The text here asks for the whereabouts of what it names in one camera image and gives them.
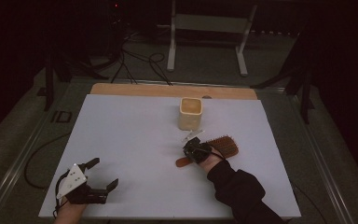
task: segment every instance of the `hairbrush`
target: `hairbrush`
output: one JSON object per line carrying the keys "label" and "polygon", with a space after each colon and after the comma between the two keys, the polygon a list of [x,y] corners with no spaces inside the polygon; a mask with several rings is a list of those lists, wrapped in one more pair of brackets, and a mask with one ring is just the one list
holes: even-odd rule
{"label": "hairbrush", "polygon": [[[237,155],[239,152],[237,144],[234,142],[234,140],[231,137],[227,135],[206,141],[203,144],[207,144],[213,147],[214,149],[216,149],[217,151],[219,151],[220,154],[222,154],[223,158],[225,159],[233,157]],[[193,161],[188,156],[186,156],[177,160],[175,164],[177,167],[184,167],[192,162]]]}

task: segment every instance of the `person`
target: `person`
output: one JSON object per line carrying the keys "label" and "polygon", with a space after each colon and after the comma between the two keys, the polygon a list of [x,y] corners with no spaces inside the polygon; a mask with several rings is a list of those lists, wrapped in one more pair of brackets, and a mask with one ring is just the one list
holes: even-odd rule
{"label": "person", "polygon": [[[231,207],[236,223],[281,224],[283,220],[262,202],[266,192],[254,175],[243,170],[234,171],[228,161],[214,154],[199,163],[213,183],[217,201]],[[86,204],[70,204],[63,197],[62,207],[54,224],[77,223]]]}

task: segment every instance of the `yellow container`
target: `yellow container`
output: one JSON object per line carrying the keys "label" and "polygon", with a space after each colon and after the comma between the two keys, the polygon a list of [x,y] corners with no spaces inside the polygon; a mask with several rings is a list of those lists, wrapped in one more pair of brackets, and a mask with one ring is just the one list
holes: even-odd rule
{"label": "yellow container", "polygon": [[202,101],[198,98],[184,97],[180,103],[179,129],[195,131],[200,127]]}

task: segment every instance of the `black sleeve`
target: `black sleeve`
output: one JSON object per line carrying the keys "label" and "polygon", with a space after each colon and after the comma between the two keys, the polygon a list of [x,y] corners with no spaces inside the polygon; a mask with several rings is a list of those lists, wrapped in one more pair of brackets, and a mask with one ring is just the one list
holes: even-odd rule
{"label": "black sleeve", "polygon": [[266,192],[254,175],[234,171],[228,161],[220,161],[208,173],[214,184],[217,201],[231,207],[239,223],[275,224],[283,220],[261,199]]}

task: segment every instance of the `human hand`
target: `human hand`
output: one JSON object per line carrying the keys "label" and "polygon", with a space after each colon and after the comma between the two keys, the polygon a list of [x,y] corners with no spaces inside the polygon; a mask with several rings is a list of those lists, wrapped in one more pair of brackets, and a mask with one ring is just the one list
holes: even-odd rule
{"label": "human hand", "polygon": [[[214,148],[212,148],[212,152],[222,156],[222,154]],[[209,171],[211,171],[212,168],[221,160],[221,158],[215,156],[214,154],[210,154],[205,161],[199,163],[199,166],[208,174]]]}
{"label": "human hand", "polygon": [[61,208],[58,212],[57,218],[54,221],[54,224],[69,224],[69,223],[77,223],[84,210],[86,209],[88,204],[73,204],[68,201],[65,197],[62,197],[61,200]]}

